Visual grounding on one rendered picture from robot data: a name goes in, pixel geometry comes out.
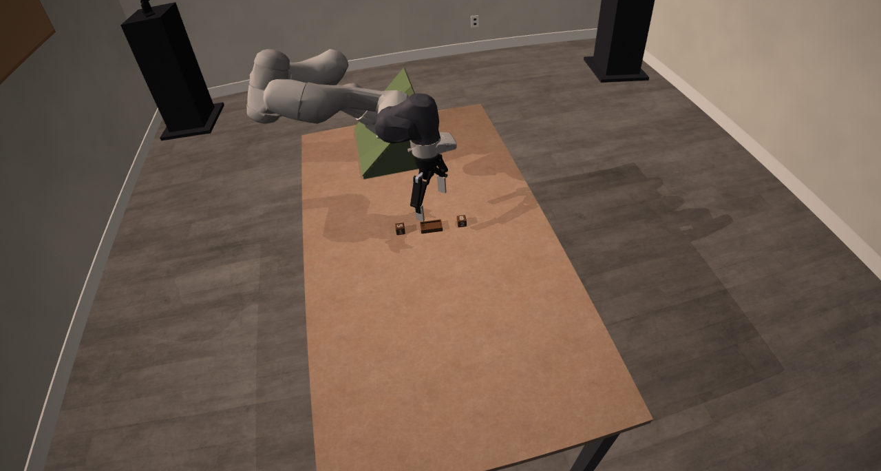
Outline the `brown shallow tray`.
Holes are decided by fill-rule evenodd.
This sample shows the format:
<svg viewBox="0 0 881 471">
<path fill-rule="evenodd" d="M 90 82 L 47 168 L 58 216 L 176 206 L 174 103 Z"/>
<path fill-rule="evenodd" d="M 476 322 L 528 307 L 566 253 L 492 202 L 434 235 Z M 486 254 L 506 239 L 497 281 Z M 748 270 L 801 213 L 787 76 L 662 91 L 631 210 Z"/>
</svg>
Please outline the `brown shallow tray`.
<svg viewBox="0 0 881 471">
<path fill-rule="evenodd" d="M 421 221 L 421 233 L 432 233 L 439 231 L 443 231 L 443 221 L 441 221 L 441 219 Z"/>
</svg>

